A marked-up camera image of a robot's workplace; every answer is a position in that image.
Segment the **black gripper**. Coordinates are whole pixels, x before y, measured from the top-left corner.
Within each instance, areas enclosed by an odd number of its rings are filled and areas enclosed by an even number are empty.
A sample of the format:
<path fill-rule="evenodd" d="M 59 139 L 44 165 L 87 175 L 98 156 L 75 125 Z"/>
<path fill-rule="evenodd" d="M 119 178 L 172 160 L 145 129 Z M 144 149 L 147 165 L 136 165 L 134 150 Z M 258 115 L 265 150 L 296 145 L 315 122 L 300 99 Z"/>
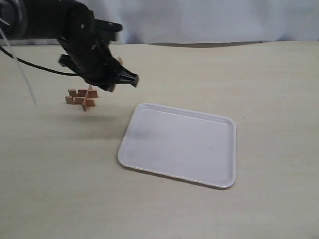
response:
<path fill-rule="evenodd" d="M 58 42 L 66 54 L 58 62 L 79 75 L 86 83 L 104 91 L 113 92 L 116 85 L 128 84 L 137 87 L 139 77 L 126 69 L 112 56 L 110 42 L 116 37 L 102 37 L 88 45 L 78 40 L 59 38 Z"/>

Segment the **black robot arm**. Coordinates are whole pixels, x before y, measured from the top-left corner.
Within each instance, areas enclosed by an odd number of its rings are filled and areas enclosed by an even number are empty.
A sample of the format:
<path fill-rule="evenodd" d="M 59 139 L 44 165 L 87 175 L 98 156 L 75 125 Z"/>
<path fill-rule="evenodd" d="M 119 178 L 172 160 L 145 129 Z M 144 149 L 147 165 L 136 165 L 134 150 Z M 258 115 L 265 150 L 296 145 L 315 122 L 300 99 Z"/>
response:
<path fill-rule="evenodd" d="M 137 74 L 115 59 L 109 44 L 123 27 L 96 19 L 77 0 L 2 0 L 0 28 L 7 40 L 55 39 L 65 50 L 58 60 L 86 83 L 112 92 L 118 84 L 136 87 Z"/>

